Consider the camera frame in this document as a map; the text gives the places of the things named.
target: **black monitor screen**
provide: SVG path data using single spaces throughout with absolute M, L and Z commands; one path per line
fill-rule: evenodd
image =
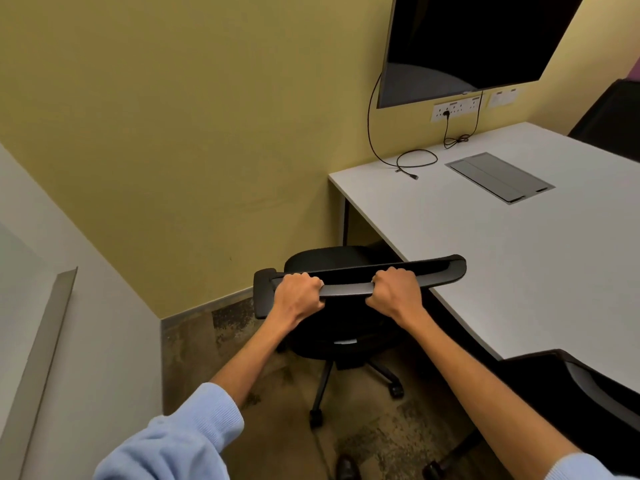
M 394 0 L 378 107 L 538 80 L 581 1 Z

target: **white desk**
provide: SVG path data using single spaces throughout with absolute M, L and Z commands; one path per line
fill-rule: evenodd
M 404 260 L 467 259 L 434 292 L 494 356 L 562 349 L 640 392 L 640 164 L 530 123 L 432 150 L 418 180 L 380 162 L 329 178 Z M 445 166 L 483 152 L 556 188 L 507 205 Z

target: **sweater sleeve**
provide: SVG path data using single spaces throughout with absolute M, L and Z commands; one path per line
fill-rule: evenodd
M 551 468 L 545 480 L 633 480 L 617 477 L 608 471 L 599 460 L 587 453 L 572 453 Z
M 244 420 L 222 387 L 202 384 L 171 416 L 153 418 L 100 462 L 94 480 L 224 480 L 222 450 Z

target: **shoe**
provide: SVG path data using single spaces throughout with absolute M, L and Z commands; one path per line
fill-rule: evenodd
M 356 460 L 341 454 L 335 464 L 335 480 L 362 480 Z

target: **black cable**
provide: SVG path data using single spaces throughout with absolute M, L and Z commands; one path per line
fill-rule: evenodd
M 367 109 L 367 136 L 369 137 L 369 146 L 371 147 L 371 151 L 376 156 L 376 158 L 378 160 L 380 160 L 382 163 L 384 163 L 385 165 L 394 166 L 394 167 L 397 168 L 396 172 L 401 171 L 402 173 L 405 173 L 405 174 L 409 175 L 409 177 L 411 177 L 412 179 L 418 180 L 418 176 L 417 175 L 409 173 L 409 172 L 405 171 L 404 169 L 405 168 L 421 168 L 423 166 L 433 165 L 434 163 L 436 163 L 438 161 L 438 156 L 434 152 L 430 152 L 430 151 L 425 150 L 423 148 L 417 148 L 416 150 L 409 150 L 408 152 L 404 152 L 404 153 L 400 154 L 400 156 L 398 156 L 398 158 L 396 158 L 396 163 L 393 164 L 393 163 L 388 163 L 388 162 L 382 160 L 382 158 L 380 158 L 380 156 L 373 149 L 373 144 L 371 142 L 371 131 L 369 129 L 369 117 L 371 115 L 371 102 L 373 101 L 373 94 L 375 94 L 376 88 L 378 87 L 378 84 L 380 83 L 380 78 L 382 78 L 382 73 L 380 73 L 380 75 L 378 76 L 378 80 L 376 81 L 376 85 L 373 86 L 373 91 L 371 92 L 371 97 L 369 98 L 369 108 Z M 404 157 L 405 155 L 407 155 L 409 153 L 413 153 L 413 152 L 427 152 L 430 155 L 433 155 L 434 157 L 436 157 L 436 160 L 434 160 L 434 161 L 432 161 L 430 163 L 424 163 L 422 165 L 400 165 L 400 163 L 399 163 L 400 162 L 400 158 Z
M 476 134 L 476 129 L 478 129 L 478 121 L 480 120 L 480 108 L 482 107 L 483 96 L 484 91 L 480 93 L 480 102 L 478 103 L 478 112 L 476 113 L 476 127 L 471 134 L 460 135 L 457 138 L 447 137 L 447 132 L 449 131 L 449 116 L 451 115 L 451 113 L 448 111 L 444 112 L 447 117 L 447 128 L 444 130 L 444 139 L 442 140 L 442 145 L 444 146 L 445 150 L 448 150 L 459 143 L 469 141 L 469 138 Z

